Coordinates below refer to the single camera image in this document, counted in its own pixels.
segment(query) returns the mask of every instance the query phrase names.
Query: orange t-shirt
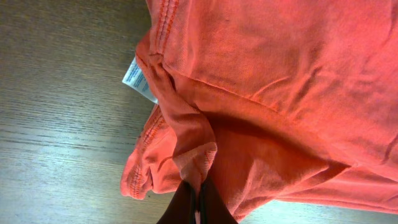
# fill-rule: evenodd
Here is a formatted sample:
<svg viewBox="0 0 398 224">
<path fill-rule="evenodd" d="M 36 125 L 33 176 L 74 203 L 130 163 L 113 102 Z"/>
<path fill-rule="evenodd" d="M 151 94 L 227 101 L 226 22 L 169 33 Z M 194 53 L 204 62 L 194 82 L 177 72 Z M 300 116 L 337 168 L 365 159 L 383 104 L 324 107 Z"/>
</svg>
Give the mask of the orange t-shirt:
<svg viewBox="0 0 398 224">
<path fill-rule="evenodd" d="M 198 190 L 398 213 L 397 1 L 148 1 L 136 59 L 159 100 L 123 195 Z"/>
</svg>

